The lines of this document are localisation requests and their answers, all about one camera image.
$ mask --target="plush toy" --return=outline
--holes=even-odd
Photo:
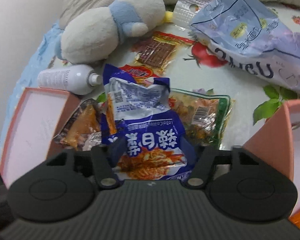
[[[105,59],[127,37],[139,37],[165,16],[163,0],[115,0],[73,19],[56,44],[56,56],[73,64]]]

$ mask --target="qr code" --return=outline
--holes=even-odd
[[[122,103],[123,102],[123,98],[122,98],[121,92],[114,93],[114,101],[116,103]]]
[[[195,111],[193,122],[202,122],[209,115],[209,107],[199,106],[197,111]]]

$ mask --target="blue snack bag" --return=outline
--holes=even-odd
[[[185,129],[169,107],[169,78],[154,78],[144,87],[106,64],[103,82],[107,101],[101,116],[102,143],[121,137],[127,141],[127,153],[114,168],[118,178],[186,179],[193,167],[180,149]]]

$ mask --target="blue fabric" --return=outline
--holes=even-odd
[[[59,58],[61,60],[66,60],[62,57],[62,54],[61,54],[61,35],[59,35],[57,40],[56,40],[56,45],[55,45],[55,48],[54,48],[54,52],[55,52],[57,58]]]
[[[110,12],[115,23],[118,26],[118,35],[120,44],[122,44],[128,33],[131,33],[133,24],[127,25],[127,23],[142,23],[142,19],[137,14],[133,5],[127,2],[115,0],[109,5]]]
[[[11,96],[9,97],[6,117],[3,123],[3,128],[0,136],[0,160],[2,149],[10,121],[13,117],[15,107],[18,104],[19,98],[25,87],[37,87],[37,77],[40,71],[46,69],[55,55],[56,42],[58,36],[63,32],[59,28],[59,24],[55,23],[52,28],[44,35],[43,40],[37,49],[36,53],[30,58],[28,65],[23,70],[20,79],[18,80]]]

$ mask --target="ribbed black plastic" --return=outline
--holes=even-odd
[[[18,220],[5,240],[300,240],[287,219],[248,224],[216,211],[204,192],[172,181],[125,181],[83,213],[54,224]]]

